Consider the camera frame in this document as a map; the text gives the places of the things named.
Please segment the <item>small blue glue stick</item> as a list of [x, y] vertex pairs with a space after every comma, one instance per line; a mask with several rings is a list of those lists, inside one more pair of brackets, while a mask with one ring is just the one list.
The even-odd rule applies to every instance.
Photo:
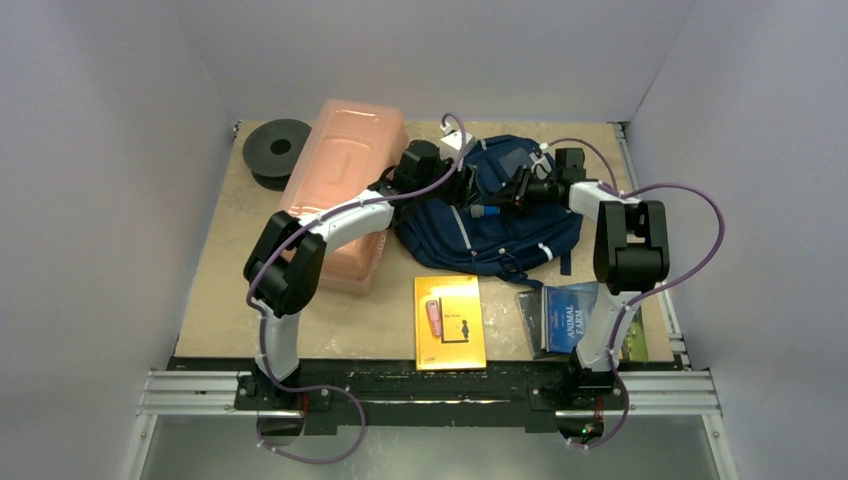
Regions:
[[474, 204], [468, 208], [468, 212], [472, 218], [480, 219], [499, 215], [501, 209], [498, 206]]

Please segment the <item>pink translucent storage box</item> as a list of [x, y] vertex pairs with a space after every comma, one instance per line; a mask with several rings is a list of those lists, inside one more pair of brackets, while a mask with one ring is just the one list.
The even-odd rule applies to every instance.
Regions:
[[[343, 204], [397, 164], [408, 143], [400, 109], [328, 100], [312, 125], [278, 208], [304, 217]], [[367, 294], [386, 236], [385, 231], [371, 233], [329, 254], [320, 286]]]

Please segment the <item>pink pen toy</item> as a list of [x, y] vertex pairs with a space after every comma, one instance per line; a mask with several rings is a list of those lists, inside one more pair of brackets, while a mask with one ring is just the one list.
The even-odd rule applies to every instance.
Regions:
[[428, 300], [425, 304], [425, 312], [434, 338], [441, 339], [443, 335], [442, 313], [439, 300]]

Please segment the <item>blue Animal Farm book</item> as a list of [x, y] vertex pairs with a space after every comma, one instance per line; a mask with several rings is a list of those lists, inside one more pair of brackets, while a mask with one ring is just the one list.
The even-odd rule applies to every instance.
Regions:
[[584, 337], [599, 293], [597, 282], [546, 286], [542, 291], [542, 347], [570, 354]]

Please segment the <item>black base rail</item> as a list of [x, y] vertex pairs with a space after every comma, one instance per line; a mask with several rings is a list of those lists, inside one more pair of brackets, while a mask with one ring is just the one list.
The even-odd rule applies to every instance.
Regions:
[[226, 412], [285, 416], [308, 435], [341, 426], [521, 428], [599, 437], [603, 416], [629, 407], [621, 377], [578, 378], [565, 362], [494, 361], [478, 371], [418, 371], [411, 360], [306, 359], [277, 390], [248, 358], [170, 359], [186, 392], [223, 398]]

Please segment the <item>aluminium frame rail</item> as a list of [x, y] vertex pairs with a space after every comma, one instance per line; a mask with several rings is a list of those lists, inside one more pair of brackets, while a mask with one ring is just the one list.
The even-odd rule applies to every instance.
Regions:
[[631, 415], [683, 416], [721, 413], [709, 371], [622, 372]]

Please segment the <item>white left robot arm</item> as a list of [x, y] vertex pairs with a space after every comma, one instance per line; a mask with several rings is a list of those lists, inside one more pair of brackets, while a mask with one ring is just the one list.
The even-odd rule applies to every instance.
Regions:
[[325, 258], [338, 248], [410, 218], [430, 199], [469, 203], [475, 172], [464, 156], [476, 140], [454, 132], [439, 143], [417, 140], [354, 198], [324, 212], [294, 217], [273, 214], [250, 253], [243, 274], [247, 305], [260, 318], [258, 369], [265, 376], [259, 395], [272, 408], [292, 405], [301, 387], [297, 336], [302, 310], [314, 297]]

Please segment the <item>black filament spool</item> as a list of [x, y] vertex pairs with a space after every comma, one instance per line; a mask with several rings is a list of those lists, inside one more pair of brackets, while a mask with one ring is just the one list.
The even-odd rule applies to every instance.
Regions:
[[263, 188], [282, 192], [312, 131], [296, 119], [265, 122], [250, 133], [242, 148], [245, 165]]

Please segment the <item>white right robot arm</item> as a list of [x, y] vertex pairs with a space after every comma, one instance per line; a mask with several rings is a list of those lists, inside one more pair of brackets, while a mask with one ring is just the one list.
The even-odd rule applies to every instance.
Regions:
[[516, 170], [489, 203], [525, 213], [557, 205], [595, 224], [592, 265], [599, 293], [588, 330], [575, 348], [578, 370], [564, 376], [561, 392], [576, 407], [596, 399], [601, 384], [594, 373], [612, 371], [626, 332], [647, 292], [670, 270], [665, 207], [659, 201], [625, 199], [611, 186], [590, 180], [585, 154], [558, 148], [554, 166], [542, 176], [533, 167]]

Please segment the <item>yellow book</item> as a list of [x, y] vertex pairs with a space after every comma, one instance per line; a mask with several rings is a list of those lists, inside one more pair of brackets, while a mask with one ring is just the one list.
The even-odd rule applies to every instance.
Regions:
[[[434, 338], [425, 312], [439, 300], [443, 335]], [[415, 363], [418, 371], [482, 370], [487, 365], [478, 278], [474, 275], [414, 279]]]

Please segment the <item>dark book under blue book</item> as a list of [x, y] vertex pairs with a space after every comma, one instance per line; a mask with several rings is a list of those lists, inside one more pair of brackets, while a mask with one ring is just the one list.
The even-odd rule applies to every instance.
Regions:
[[542, 342], [542, 291], [528, 290], [516, 294], [527, 343], [534, 360], [541, 359], [546, 352]]

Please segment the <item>navy blue student backpack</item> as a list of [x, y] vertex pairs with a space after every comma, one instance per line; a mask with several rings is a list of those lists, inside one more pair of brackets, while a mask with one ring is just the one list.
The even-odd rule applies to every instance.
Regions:
[[[501, 135], [482, 139], [466, 154], [464, 166], [476, 173], [481, 204], [510, 180], [520, 167], [533, 164], [530, 138]], [[555, 258], [560, 273], [571, 273], [571, 251], [580, 238], [583, 217], [558, 205], [540, 205], [526, 214], [500, 210], [479, 218], [469, 207], [440, 199], [420, 204], [394, 231], [400, 243], [420, 264], [434, 269], [478, 276], [539, 289], [542, 283], [528, 271]]]

